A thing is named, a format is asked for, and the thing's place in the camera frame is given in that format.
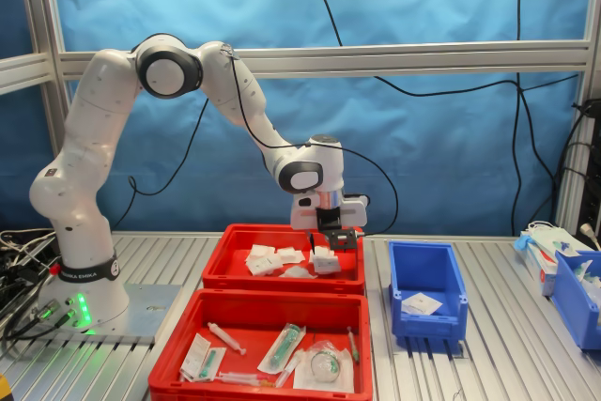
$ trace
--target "blue storage box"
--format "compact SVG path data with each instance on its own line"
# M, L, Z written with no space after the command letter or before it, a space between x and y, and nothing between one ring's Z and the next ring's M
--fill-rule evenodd
M592 260L587 269L592 275L601 276L601 253L579 251L578 257L557 256L557 276L553 302L563 318L563 323L581 349L601 349L601 328L597 326L599 308L586 294L574 270L582 263Z
M468 296L453 246L447 243L391 241L391 308L397 337L463 340ZM442 302L432 315L401 312L403 300L417 294Z

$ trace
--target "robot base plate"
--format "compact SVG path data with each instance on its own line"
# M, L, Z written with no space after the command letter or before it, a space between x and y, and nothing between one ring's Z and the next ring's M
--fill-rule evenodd
M58 340L104 343L152 344L162 332L171 305L177 299L181 285L124 284L130 297L128 308L116 318L91 327L87 333L57 331L46 337ZM43 331L40 327L32 333Z

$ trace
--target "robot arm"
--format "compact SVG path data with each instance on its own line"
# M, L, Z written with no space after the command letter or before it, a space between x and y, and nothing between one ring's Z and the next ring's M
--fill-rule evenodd
M39 303L62 300L76 305L78 298L85 310L74 308L73 330L108 321L128 305L123 286L113 283L119 268L96 194L108 177L117 142L143 88L159 99L200 88L233 124L246 128L245 116L267 170L283 190L294 194L292 227L318 230L333 249L355 246L352 227L366 224L367 197L344 195L340 143L316 135L296 148L284 140L265 115L258 82L231 46L212 41L188 49L179 39L161 34L130 53L100 51L75 93L63 148L30 190L33 207L51 220L62 254L59 280L44 287Z

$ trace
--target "black component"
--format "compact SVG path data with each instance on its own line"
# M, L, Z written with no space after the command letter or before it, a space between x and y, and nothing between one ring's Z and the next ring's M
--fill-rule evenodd
M292 178L298 173L317 173L317 183L310 187L296 189L292 186ZM285 192L292 194L305 193L323 183L323 168L317 162L290 162L282 168L278 176L278 185Z
M173 94L161 94L156 92L150 86L146 78L146 72L152 63L158 60L171 60L175 62L184 73L184 82L181 88ZM194 91L200 86L203 80L203 69L198 58L178 49L177 47L168 45L152 46L142 52L136 58L136 70L140 83L148 93L159 99L172 99L181 96L182 94Z
M316 208L317 230L321 233L327 230L341 229L340 208Z
M60 263L60 272L58 278L64 282L74 284L99 281L100 279L108 279L113 281L120 273L119 264L116 261L116 254L104 263L88 268L69 268L62 259Z
M336 138L330 135L313 135L311 137L313 141L317 141L318 143L323 143L324 145L335 145L336 143L340 143Z
M343 229L340 208L317 208L317 230L326 236L330 249L356 249L357 236L354 229Z
M32 284L37 284L39 282L38 272L29 268L21 268L17 271L17 274L19 277L25 279L27 282L31 282Z

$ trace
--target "slatted metal surface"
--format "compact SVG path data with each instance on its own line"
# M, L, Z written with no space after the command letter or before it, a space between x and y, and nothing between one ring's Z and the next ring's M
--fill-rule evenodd
M147 400L147 376L219 234L119 233L116 252L128 282L183 285L154 346L36 340L0 350L0 373L15 399ZM468 334L396 341L390 334L387 239L451 242L470 301ZM516 258L509 239L386 237L365 241L374 399L379 401L601 401L601 353L581 352L552 302Z

